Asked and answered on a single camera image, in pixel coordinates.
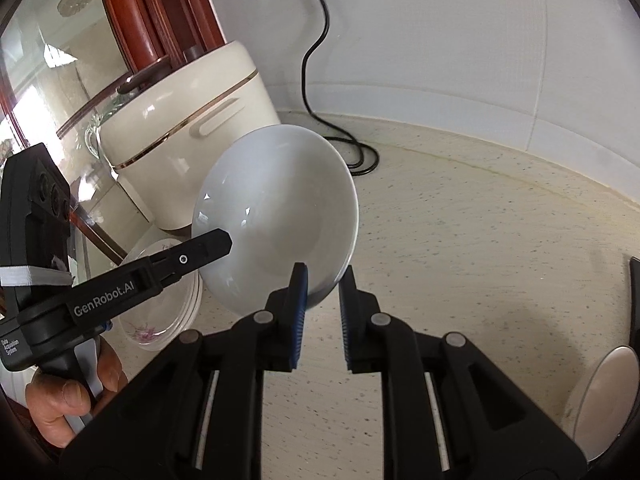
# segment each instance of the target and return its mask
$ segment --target metal bolt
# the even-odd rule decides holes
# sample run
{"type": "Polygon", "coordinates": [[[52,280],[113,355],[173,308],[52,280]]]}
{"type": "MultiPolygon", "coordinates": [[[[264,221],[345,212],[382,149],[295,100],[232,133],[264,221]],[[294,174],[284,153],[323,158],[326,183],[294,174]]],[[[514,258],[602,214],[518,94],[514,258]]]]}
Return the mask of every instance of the metal bolt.
{"type": "Polygon", "coordinates": [[[460,348],[465,345],[466,338],[460,332],[450,332],[444,338],[444,341],[446,341],[446,343],[450,346],[460,348]]]}
{"type": "Polygon", "coordinates": [[[384,312],[377,312],[373,316],[371,316],[371,322],[375,326],[387,326],[391,323],[391,316],[389,314],[385,314],[384,312]]]}
{"type": "Polygon", "coordinates": [[[268,310],[259,310],[254,314],[254,321],[260,324],[266,324],[273,321],[273,314],[268,310]]]}
{"type": "Polygon", "coordinates": [[[185,330],[184,332],[182,332],[178,336],[178,339],[180,339],[181,343],[188,345],[191,343],[195,343],[198,340],[199,336],[200,336],[200,333],[197,330],[194,330],[192,328],[190,330],[185,330]]]}

